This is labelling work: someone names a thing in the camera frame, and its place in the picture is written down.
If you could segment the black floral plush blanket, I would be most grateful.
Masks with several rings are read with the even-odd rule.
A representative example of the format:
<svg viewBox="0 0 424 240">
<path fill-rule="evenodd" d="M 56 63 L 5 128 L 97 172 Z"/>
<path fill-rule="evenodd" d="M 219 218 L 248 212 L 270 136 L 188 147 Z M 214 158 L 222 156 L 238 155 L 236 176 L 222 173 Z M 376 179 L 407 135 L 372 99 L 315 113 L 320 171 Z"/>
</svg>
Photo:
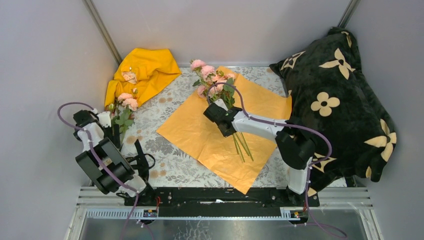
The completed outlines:
<svg viewBox="0 0 424 240">
<path fill-rule="evenodd" d="M 340 178 L 378 182 L 397 143 L 394 122 L 366 81 L 358 43 L 345 28 L 270 65 L 292 99 L 291 114 L 317 138 L 308 195 Z"/>
</svg>

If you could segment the orange wrapping paper sheet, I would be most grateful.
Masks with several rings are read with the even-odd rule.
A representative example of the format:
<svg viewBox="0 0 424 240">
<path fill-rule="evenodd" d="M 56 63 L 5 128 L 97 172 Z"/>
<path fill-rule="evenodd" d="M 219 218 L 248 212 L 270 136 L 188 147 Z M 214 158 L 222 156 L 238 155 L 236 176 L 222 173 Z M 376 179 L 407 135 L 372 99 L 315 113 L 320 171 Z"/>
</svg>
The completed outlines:
<svg viewBox="0 0 424 240">
<path fill-rule="evenodd" d="M 157 133 L 164 138 L 162 152 L 166 161 L 165 185 L 178 187 L 233 187 L 246 193 L 252 187 L 286 187 L 287 165 L 276 144 L 244 133 L 252 156 L 239 155 L 232 137 L 223 137 L 218 127 L 203 112 L 207 101 L 196 93 L 197 75 L 189 68 L 167 89 L 170 112 Z M 268 67 L 230 67 L 225 73 L 236 75 L 247 111 L 276 119 L 288 119 L 291 99 L 280 78 Z"/>
</svg>

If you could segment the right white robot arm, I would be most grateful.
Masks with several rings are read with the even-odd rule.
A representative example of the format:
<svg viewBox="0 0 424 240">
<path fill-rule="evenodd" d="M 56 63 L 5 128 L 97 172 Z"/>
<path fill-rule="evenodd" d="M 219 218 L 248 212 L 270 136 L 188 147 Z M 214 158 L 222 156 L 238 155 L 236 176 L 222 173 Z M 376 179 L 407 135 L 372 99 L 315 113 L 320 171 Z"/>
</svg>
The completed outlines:
<svg viewBox="0 0 424 240">
<path fill-rule="evenodd" d="M 299 206 L 307 199 L 308 167 L 316 144 L 312 134 L 303 126 L 288 123 L 285 119 L 254 115 L 239 107 L 226 109 L 216 103 L 210 104 L 203 114 L 217 125 L 224 137 L 248 133 L 275 142 L 282 160 L 289 167 L 287 201 Z"/>
</svg>

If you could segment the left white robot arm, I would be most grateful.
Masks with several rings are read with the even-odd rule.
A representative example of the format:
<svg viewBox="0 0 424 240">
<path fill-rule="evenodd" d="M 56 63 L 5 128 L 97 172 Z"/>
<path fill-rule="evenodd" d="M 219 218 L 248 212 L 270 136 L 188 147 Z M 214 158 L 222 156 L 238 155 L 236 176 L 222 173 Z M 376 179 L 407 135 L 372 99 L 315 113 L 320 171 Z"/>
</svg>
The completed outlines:
<svg viewBox="0 0 424 240">
<path fill-rule="evenodd" d="M 75 157 L 76 162 L 92 183 L 105 195 L 122 191 L 144 206 L 152 204 L 155 192 L 140 177 L 124 158 L 116 145 L 120 144 L 112 124 L 111 113 L 104 111 L 95 114 L 80 110 L 73 115 L 77 129 L 74 136 L 83 143 L 83 150 Z"/>
</svg>

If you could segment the yellow cloth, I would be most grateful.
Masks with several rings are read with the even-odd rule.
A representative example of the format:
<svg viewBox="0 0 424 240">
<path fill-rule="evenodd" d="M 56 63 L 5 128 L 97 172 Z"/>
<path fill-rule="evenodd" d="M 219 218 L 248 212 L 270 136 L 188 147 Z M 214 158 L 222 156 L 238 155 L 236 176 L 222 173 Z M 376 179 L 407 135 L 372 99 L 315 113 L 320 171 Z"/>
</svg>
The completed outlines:
<svg viewBox="0 0 424 240">
<path fill-rule="evenodd" d="M 115 103 L 121 95 L 137 101 L 137 106 L 159 94 L 182 74 L 169 49 L 133 49 L 121 62 L 108 82 L 104 106 Z"/>
</svg>

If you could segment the pink fake flower stem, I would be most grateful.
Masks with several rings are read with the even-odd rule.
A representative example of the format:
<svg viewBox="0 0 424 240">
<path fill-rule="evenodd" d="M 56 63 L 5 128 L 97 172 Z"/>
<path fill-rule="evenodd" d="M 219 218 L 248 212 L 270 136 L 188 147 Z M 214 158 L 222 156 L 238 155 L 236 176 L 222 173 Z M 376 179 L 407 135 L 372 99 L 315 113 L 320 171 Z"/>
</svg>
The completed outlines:
<svg viewBox="0 0 424 240">
<path fill-rule="evenodd" d="M 134 112 L 137 108 L 137 99 L 134 94 L 130 93 L 120 94 L 112 103 L 107 104 L 105 107 L 106 111 L 110 111 L 112 125 L 119 125 L 121 148 L 126 131 L 135 121 Z"/>
</svg>

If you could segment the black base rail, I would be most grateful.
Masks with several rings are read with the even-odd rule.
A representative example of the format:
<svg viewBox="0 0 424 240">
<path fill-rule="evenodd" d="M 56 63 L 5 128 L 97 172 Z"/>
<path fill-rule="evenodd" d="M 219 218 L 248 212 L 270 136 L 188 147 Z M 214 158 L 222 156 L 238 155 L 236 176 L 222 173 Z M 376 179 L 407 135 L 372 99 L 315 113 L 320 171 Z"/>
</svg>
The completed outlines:
<svg viewBox="0 0 424 240">
<path fill-rule="evenodd" d="M 119 192 L 125 206 L 153 207 L 159 217 L 282 217 L 282 208 L 304 212 L 319 207 L 317 194 L 309 198 L 286 188 L 252 187 L 246 194 L 234 188 L 158 187 L 142 193 L 139 198 Z"/>
</svg>

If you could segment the pink fake flower bunch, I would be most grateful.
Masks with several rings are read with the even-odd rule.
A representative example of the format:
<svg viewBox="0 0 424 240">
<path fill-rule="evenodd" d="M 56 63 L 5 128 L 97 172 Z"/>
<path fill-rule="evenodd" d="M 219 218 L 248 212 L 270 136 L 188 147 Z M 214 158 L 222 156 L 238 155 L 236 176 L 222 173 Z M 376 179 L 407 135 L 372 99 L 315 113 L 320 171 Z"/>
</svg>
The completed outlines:
<svg viewBox="0 0 424 240">
<path fill-rule="evenodd" d="M 235 89 L 232 86 L 236 81 L 236 77 L 233 73 L 224 73 L 222 70 L 216 70 L 213 66 L 207 65 L 200 59 L 191 60 L 190 68 L 198 76 L 198 80 L 193 83 L 193 86 L 197 87 L 197 94 L 205 98 L 209 105 L 218 99 L 222 99 L 228 110 L 235 107 Z M 244 154 L 247 154 L 254 161 L 245 136 L 242 133 L 234 133 L 231 136 L 241 161 L 243 163 L 246 161 Z"/>
</svg>

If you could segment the floral patterned tablecloth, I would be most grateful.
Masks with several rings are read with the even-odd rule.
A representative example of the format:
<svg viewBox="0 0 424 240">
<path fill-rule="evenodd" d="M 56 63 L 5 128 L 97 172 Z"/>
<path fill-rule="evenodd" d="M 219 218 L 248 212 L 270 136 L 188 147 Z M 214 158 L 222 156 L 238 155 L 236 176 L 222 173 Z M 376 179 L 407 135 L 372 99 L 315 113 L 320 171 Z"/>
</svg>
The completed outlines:
<svg viewBox="0 0 424 240">
<path fill-rule="evenodd" d="M 148 162 L 152 165 L 148 181 L 153 187 L 185 188 L 176 184 L 170 186 L 165 184 L 167 162 L 162 152 L 165 139 L 157 132 L 158 128 L 164 123 L 164 113 L 171 111 L 172 98 L 166 93 L 166 89 L 174 81 L 137 109 L 134 113 L 134 123 L 126 131 L 121 148 L 123 156 L 133 157 L 137 154 L 135 142 L 140 142 L 143 152 L 147 155 Z"/>
</svg>

